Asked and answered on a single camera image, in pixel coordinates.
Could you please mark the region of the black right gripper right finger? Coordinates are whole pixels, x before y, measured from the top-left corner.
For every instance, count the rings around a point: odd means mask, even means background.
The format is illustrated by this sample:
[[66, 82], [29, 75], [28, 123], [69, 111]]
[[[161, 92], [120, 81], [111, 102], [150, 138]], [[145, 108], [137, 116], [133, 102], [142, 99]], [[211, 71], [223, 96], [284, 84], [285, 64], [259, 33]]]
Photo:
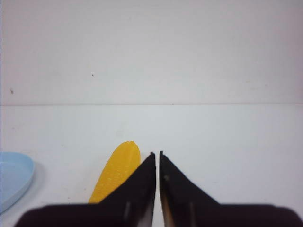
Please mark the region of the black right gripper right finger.
[[192, 183], [160, 152], [160, 198], [167, 227], [301, 227], [290, 208], [219, 203]]

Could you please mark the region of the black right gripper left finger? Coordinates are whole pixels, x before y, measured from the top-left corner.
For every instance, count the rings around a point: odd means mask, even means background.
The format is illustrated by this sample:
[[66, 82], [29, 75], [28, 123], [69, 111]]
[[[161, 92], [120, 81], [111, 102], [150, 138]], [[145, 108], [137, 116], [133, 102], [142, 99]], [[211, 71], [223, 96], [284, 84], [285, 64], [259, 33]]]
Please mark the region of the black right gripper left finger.
[[106, 198], [94, 204], [55, 204], [31, 209], [17, 227], [150, 227], [156, 191], [155, 154]]

